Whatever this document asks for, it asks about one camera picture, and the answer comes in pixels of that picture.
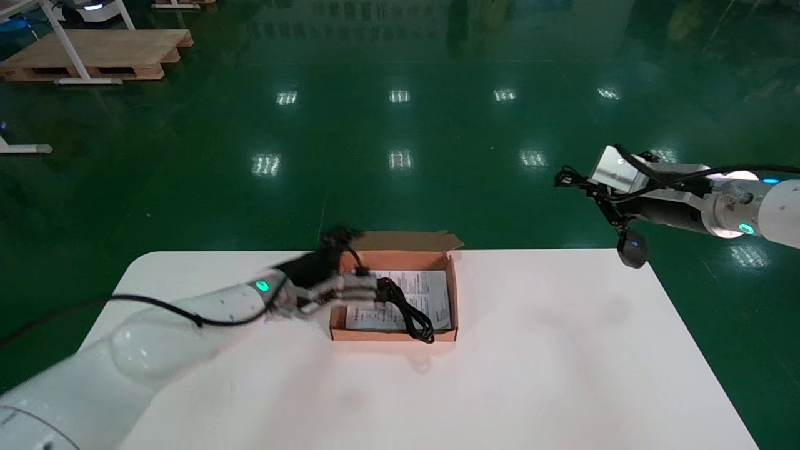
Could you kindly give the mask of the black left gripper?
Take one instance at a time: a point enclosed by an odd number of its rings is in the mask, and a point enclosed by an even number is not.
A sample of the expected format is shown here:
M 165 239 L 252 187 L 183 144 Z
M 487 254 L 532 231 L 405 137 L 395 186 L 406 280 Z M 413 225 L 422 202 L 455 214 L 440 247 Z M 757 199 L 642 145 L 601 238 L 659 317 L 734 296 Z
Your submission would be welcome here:
M 275 299 L 344 299 L 345 281 L 338 271 L 342 253 L 363 237 L 363 231 L 335 226 L 323 231 L 318 248 L 274 266 L 279 273 Z

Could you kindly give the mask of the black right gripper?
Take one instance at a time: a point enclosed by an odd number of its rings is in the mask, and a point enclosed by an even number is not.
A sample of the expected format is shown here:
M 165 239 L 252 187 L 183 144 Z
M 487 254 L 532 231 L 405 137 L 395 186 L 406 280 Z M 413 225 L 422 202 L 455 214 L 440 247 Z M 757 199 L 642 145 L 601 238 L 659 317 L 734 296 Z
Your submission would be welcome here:
M 647 163 L 661 163 L 652 151 L 636 154 Z M 717 238 L 736 239 L 745 234 L 762 236 L 758 213 L 768 193 L 759 179 L 718 177 L 705 190 L 655 190 L 629 202 L 629 212 L 638 219 Z M 614 230 L 628 230 L 633 219 L 611 202 L 609 187 L 589 187 L 586 197 L 600 210 Z

